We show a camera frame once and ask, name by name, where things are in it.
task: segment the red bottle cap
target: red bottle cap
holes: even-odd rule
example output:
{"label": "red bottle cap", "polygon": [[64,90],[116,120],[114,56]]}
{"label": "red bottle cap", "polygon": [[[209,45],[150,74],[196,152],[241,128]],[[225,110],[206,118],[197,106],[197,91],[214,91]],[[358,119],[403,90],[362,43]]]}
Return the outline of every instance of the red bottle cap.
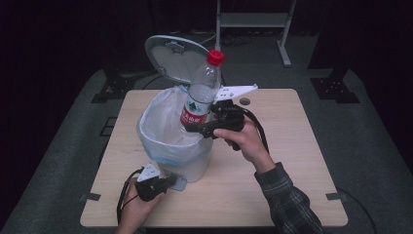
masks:
{"label": "red bottle cap", "polygon": [[206,61],[214,66],[220,66],[224,61],[224,54],[220,51],[212,50],[207,54]]}

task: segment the hand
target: hand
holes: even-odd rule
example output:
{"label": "hand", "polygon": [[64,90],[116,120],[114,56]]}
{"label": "hand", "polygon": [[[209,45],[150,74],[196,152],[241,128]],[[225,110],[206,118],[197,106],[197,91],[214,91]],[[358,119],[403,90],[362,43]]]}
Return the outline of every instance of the hand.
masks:
{"label": "hand", "polygon": [[115,232],[117,234],[134,233],[165,196],[165,193],[160,193],[152,201],[144,202],[137,196],[138,191],[135,183],[136,177],[133,177],[124,198],[121,223]]}
{"label": "hand", "polygon": [[224,138],[230,146],[233,142],[239,145],[246,160],[254,165],[259,174],[268,172],[276,166],[265,149],[255,124],[248,117],[244,117],[244,128],[240,132],[216,129],[213,134]]}

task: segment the plastic bottle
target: plastic bottle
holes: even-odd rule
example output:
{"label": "plastic bottle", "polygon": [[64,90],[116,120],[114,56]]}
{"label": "plastic bottle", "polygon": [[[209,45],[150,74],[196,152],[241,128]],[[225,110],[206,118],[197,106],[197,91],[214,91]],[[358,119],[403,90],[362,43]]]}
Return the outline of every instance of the plastic bottle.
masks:
{"label": "plastic bottle", "polygon": [[203,124],[207,120],[209,107],[221,86],[220,66],[223,60],[224,54],[212,50],[206,57],[206,63],[197,70],[180,116],[182,125]]}

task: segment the shirt sleeve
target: shirt sleeve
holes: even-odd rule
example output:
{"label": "shirt sleeve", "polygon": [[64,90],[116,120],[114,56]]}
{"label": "shirt sleeve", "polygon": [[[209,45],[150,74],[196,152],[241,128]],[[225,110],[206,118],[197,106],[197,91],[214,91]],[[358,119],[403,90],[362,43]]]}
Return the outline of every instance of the shirt sleeve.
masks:
{"label": "shirt sleeve", "polygon": [[310,199],[283,169],[282,163],[255,178],[270,205],[271,220],[280,233],[323,233],[319,218],[310,209]]}

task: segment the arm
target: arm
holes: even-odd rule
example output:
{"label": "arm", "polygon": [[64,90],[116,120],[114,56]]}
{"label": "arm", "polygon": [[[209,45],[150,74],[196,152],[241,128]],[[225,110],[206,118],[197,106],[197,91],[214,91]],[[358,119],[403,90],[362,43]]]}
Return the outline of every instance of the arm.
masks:
{"label": "arm", "polygon": [[165,196],[165,193],[160,193],[152,201],[144,202],[140,200],[137,195],[138,191],[136,191],[135,183],[136,178],[132,178],[125,195],[121,223],[115,231],[116,234],[134,233],[140,226],[142,226],[146,218]]}
{"label": "arm", "polygon": [[224,138],[229,145],[235,142],[246,160],[252,163],[270,206],[271,219],[281,233],[322,233],[319,219],[310,209],[309,198],[293,186],[282,164],[274,163],[249,118],[244,118],[241,132],[220,129],[213,134]]}

